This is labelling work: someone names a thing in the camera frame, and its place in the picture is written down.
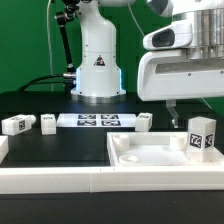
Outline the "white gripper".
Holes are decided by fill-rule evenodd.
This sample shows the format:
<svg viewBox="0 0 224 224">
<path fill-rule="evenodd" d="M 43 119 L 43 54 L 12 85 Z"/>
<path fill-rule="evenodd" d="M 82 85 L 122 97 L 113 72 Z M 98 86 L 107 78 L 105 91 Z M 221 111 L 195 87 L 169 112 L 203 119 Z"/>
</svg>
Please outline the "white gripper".
<svg viewBox="0 0 224 224">
<path fill-rule="evenodd" d="M 224 59 L 187 61 L 182 56 L 145 54 L 139 64 L 138 96 L 143 101 L 166 101 L 172 124 L 179 115 L 174 99 L 224 96 Z"/>
</svg>

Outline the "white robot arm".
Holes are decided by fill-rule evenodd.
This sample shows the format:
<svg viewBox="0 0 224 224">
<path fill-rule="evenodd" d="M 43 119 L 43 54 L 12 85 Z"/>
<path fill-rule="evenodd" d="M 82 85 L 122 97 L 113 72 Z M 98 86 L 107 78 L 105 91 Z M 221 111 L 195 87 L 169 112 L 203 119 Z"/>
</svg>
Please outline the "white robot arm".
<svg viewBox="0 0 224 224">
<path fill-rule="evenodd" d="M 116 64 L 116 28 L 98 8 L 129 6 L 135 0 L 92 0 L 79 4 L 82 63 L 73 96 L 111 103 L 125 95 Z M 224 96 L 224 0 L 146 0 L 172 23 L 143 37 L 147 53 L 138 66 L 137 93 L 143 101 L 164 101 L 179 125 L 179 99 Z"/>
</svg>

